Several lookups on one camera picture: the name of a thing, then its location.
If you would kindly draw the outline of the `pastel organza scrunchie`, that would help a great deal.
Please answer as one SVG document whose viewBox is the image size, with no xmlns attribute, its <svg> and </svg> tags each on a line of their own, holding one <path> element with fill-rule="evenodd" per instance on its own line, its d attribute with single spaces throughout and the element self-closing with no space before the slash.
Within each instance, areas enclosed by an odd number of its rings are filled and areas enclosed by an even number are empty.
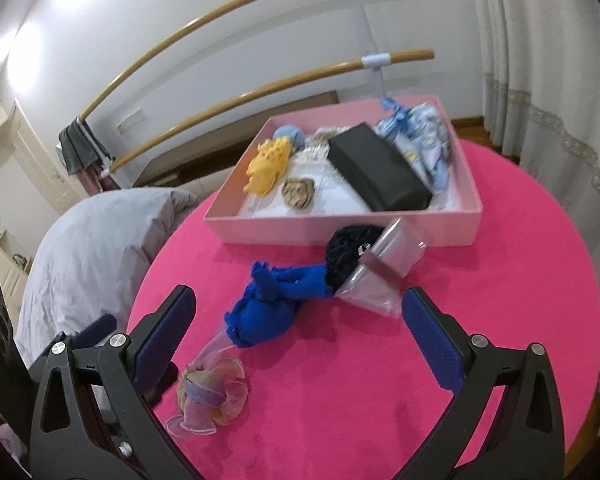
<svg viewBox="0 0 600 480">
<path fill-rule="evenodd" d="M 220 330 L 186 365 L 176 385 L 178 414 L 165 423 L 175 439 L 212 436 L 244 409 L 249 388 L 242 361 L 226 330 Z"/>
</svg>

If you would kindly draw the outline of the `royal blue knit cloth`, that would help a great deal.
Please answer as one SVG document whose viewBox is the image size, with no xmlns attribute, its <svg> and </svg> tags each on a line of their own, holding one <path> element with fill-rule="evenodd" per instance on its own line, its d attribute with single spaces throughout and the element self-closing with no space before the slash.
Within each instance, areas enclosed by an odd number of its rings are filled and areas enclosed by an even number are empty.
<svg viewBox="0 0 600 480">
<path fill-rule="evenodd" d="M 307 302 L 331 296 L 324 264 L 276 268 L 255 262 L 242 298 L 224 314 L 227 336 L 238 348 L 252 348 L 286 333 Z"/>
</svg>

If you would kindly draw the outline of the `blue patterned baby cloth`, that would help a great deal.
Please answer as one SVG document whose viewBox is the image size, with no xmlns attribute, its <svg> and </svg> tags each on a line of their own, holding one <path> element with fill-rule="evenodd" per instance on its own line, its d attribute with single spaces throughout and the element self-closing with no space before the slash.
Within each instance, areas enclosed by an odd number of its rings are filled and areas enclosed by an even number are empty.
<svg viewBox="0 0 600 480">
<path fill-rule="evenodd" d="M 375 129 L 399 150 L 428 190 L 438 195 L 449 185 L 451 139 L 437 107 L 425 102 L 407 107 L 390 98 L 380 100 L 389 115 Z"/>
</svg>

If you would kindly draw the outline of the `grey white pillow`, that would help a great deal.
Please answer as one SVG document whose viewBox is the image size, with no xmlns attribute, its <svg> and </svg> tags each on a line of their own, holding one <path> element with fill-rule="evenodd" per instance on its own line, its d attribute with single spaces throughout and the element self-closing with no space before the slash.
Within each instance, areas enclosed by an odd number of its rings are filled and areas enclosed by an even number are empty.
<svg viewBox="0 0 600 480">
<path fill-rule="evenodd" d="M 15 343 L 31 365 L 59 333 L 104 314 L 123 330 L 166 241 L 199 205 L 182 188 L 131 188 L 82 200 L 47 231 L 32 264 Z"/>
</svg>

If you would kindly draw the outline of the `clear bag with hairbands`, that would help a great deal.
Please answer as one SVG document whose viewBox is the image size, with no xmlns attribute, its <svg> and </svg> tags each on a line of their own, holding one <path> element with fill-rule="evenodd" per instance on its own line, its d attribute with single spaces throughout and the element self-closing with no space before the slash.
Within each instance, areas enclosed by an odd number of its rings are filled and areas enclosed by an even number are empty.
<svg viewBox="0 0 600 480">
<path fill-rule="evenodd" d="M 397 318 L 407 274 L 426 249 L 425 240 L 405 219 L 393 219 L 374 244 L 358 248 L 358 263 L 335 296 L 352 306 Z"/>
</svg>

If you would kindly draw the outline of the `grey clothes on bar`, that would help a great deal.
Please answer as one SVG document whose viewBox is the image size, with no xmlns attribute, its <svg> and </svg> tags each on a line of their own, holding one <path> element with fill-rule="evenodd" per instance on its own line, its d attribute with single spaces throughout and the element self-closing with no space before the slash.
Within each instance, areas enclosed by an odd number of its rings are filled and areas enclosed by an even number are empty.
<svg viewBox="0 0 600 480">
<path fill-rule="evenodd" d="M 68 176 L 76 177 L 87 195 L 119 189 L 108 174 L 111 155 L 86 122 L 73 119 L 58 134 L 58 141 Z"/>
</svg>

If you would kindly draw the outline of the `dark navy knit scrunchie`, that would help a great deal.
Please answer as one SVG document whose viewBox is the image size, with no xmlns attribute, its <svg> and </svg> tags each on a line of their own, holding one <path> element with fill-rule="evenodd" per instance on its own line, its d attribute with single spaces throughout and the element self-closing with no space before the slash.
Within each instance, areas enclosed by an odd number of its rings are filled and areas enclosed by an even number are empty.
<svg viewBox="0 0 600 480">
<path fill-rule="evenodd" d="M 373 246 L 384 229 L 372 224 L 345 226 L 325 247 L 325 282 L 336 292 L 358 267 L 358 259 Z"/>
</svg>

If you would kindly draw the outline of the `black rectangular case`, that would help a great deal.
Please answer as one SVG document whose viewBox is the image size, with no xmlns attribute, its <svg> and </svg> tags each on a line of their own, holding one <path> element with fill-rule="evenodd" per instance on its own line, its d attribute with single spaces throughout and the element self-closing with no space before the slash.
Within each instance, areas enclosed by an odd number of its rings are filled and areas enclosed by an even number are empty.
<svg viewBox="0 0 600 480">
<path fill-rule="evenodd" d="M 372 211 L 425 210 L 432 193 L 392 144 L 362 122 L 328 140 L 327 158 Z"/>
</svg>

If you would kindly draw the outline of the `yellow knit toy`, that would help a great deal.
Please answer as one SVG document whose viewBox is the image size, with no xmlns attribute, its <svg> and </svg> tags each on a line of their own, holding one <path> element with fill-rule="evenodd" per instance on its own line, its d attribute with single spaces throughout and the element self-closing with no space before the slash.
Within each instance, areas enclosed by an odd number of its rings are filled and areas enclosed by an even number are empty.
<svg viewBox="0 0 600 480">
<path fill-rule="evenodd" d="M 257 155 L 250 160 L 244 186 L 247 194 L 265 196 L 272 191 L 278 179 L 286 172 L 292 143 L 288 136 L 268 139 L 257 147 Z"/>
</svg>

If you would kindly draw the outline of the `white brown tv cabinet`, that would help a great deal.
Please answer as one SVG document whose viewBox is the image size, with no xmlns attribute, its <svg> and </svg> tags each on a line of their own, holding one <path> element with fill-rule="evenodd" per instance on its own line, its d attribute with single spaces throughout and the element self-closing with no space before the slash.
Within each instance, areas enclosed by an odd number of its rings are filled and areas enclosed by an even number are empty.
<svg viewBox="0 0 600 480">
<path fill-rule="evenodd" d="M 274 106 L 206 132 L 153 159 L 132 187 L 178 186 L 208 177 L 234 166 L 268 118 L 338 103 L 339 96 L 336 91 L 324 92 Z"/>
</svg>

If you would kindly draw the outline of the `light blue knit ball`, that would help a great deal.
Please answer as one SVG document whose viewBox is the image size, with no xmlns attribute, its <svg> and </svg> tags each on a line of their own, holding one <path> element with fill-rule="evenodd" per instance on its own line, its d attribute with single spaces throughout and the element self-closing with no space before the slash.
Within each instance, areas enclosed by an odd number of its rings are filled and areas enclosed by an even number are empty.
<svg viewBox="0 0 600 480">
<path fill-rule="evenodd" d="M 306 134 L 301 128 L 294 125 L 280 126 L 275 130 L 272 138 L 275 140 L 287 138 L 291 143 L 291 151 L 293 153 L 302 151 L 306 145 Z"/>
</svg>

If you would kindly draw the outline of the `cream curtain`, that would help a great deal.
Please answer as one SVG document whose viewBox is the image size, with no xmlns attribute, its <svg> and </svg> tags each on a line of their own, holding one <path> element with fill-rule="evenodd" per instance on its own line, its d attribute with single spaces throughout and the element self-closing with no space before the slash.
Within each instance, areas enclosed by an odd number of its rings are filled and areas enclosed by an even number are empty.
<svg viewBox="0 0 600 480">
<path fill-rule="evenodd" d="M 600 281 L 600 3 L 475 2 L 486 130 L 562 205 Z"/>
</svg>

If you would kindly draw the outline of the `lower wooden ballet bar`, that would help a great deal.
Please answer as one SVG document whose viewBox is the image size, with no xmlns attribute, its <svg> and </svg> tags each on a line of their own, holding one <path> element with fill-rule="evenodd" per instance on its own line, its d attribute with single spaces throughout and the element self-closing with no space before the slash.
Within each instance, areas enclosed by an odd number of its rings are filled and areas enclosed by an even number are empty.
<svg viewBox="0 0 600 480">
<path fill-rule="evenodd" d="M 253 101 L 257 101 L 258 99 L 265 98 L 266 96 L 272 96 L 272 94 L 296 88 L 302 86 L 302 84 L 308 84 L 309 82 L 353 73 L 357 72 L 358 70 L 380 70 L 386 66 L 409 62 L 424 62 L 433 59 L 434 50 L 432 49 L 416 49 L 368 54 L 362 56 L 362 58 L 356 58 L 355 60 L 327 65 L 316 68 L 315 70 L 306 70 L 300 74 L 276 80 L 270 84 L 265 84 L 264 86 L 245 92 L 240 96 L 236 96 L 236 98 L 223 101 L 208 108 L 208 110 L 204 110 L 203 112 L 182 120 L 172 128 L 163 131 L 163 133 L 158 134 L 158 136 L 154 136 L 147 142 L 140 144 L 138 148 L 134 148 L 134 150 L 129 151 L 129 153 L 126 153 L 120 159 L 112 162 L 106 169 L 102 170 L 100 175 L 103 178 L 110 177 L 120 168 L 137 159 L 137 157 L 140 157 L 140 155 L 149 152 L 158 145 L 174 138 L 174 136 L 177 136 L 178 134 L 190 128 L 196 127 L 211 118 L 215 118 L 216 116 L 222 115 L 230 110 L 234 110 L 237 107 L 246 105 Z"/>
</svg>

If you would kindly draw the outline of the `white wall socket plate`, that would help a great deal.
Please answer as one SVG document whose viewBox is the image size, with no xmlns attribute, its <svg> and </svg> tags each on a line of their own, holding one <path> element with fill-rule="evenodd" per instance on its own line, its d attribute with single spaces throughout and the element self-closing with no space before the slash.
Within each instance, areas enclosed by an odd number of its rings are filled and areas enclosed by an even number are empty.
<svg viewBox="0 0 600 480">
<path fill-rule="evenodd" d="M 141 108 L 138 108 L 128 116 L 125 116 L 125 118 L 123 118 L 122 121 L 117 124 L 117 130 L 120 133 L 127 132 L 130 129 L 134 128 L 136 125 L 143 122 L 145 118 L 146 115 L 144 111 Z"/>
</svg>

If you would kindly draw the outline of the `white barre stand post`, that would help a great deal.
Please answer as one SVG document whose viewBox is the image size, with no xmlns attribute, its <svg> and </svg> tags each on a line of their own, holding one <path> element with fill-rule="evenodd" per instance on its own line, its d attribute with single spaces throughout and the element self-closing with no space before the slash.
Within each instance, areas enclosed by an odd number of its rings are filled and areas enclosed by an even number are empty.
<svg viewBox="0 0 600 480">
<path fill-rule="evenodd" d="M 370 79 L 375 86 L 375 93 L 379 99 L 387 96 L 384 74 L 382 68 L 389 61 L 389 55 L 380 53 L 375 37 L 370 27 L 370 21 L 365 10 L 363 0 L 351 0 L 354 12 L 354 24 L 358 31 L 358 39 L 363 46 L 361 61 L 364 70 L 370 73 Z"/>
</svg>

